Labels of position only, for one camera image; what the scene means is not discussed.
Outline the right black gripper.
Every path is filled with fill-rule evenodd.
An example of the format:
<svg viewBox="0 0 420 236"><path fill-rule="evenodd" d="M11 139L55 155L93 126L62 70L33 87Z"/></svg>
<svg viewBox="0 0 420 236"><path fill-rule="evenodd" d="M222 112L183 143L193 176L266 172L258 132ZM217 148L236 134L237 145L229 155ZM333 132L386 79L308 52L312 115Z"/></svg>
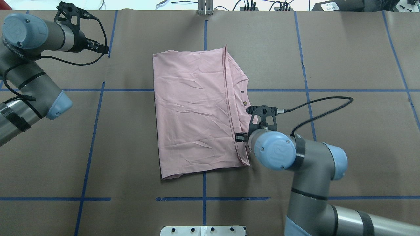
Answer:
<svg viewBox="0 0 420 236"><path fill-rule="evenodd" d="M247 146L253 146L256 142L256 131L235 133L235 142L246 142Z"/></svg>

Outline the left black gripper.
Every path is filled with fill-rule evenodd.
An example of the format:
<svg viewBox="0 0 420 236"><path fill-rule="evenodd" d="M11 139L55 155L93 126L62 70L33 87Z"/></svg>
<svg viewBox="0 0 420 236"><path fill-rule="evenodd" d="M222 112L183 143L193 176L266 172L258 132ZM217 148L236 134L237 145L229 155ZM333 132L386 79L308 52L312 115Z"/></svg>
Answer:
<svg viewBox="0 0 420 236"><path fill-rule="evenodd" d="M104 44L101 44L93 39L88 39L84 35L79 34L75 36L75 53L81 52L83 50L90 50L96 53L107 55L109 53L110 47Z"/></svg>

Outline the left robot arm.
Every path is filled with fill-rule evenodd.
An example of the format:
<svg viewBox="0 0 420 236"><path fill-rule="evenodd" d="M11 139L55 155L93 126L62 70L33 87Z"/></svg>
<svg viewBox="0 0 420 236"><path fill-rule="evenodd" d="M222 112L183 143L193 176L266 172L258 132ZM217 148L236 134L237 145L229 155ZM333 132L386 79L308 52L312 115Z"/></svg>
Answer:
<svg viewBox="0 0 420 236"><path fill-rule="evenodd" d="M43 56L44 51L78 53L90 50L108 54L107 43L86 38L80 30L81 19L96 16L83 9L75 12L59 10L54 21L35 15L12 13L6 16L1 28L1 81L13 97L1 102L1 145L32 128L43 118L57 119L73 105L68 95L37 63L53 59L74 66L88 66Z"/></svg>

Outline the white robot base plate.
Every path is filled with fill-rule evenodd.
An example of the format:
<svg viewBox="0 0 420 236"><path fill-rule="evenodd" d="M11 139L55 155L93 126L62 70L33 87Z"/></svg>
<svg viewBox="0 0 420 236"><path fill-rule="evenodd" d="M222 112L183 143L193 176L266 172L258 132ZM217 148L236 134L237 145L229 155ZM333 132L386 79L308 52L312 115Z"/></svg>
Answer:
<svg viewBox="0 0 420 236"><path fill-rule="evenodd" d="M247 236L245 226L219 225L219 226L166 226L161 236Z"/></svg>

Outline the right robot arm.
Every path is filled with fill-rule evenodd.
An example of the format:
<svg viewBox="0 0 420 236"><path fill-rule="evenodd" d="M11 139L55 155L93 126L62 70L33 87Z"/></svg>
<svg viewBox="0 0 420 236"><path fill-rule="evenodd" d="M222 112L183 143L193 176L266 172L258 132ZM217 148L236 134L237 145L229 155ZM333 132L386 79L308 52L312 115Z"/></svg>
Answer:
<svg viewBox="0 0 420 236"><path fill-rule="evenodd" d="M331 205L331 181L343 178L346 153L327 143L295 134L258 129L236 133L257 160L271 170L293 172L285 217L285 236L418 236L419 226Z"/></svg>

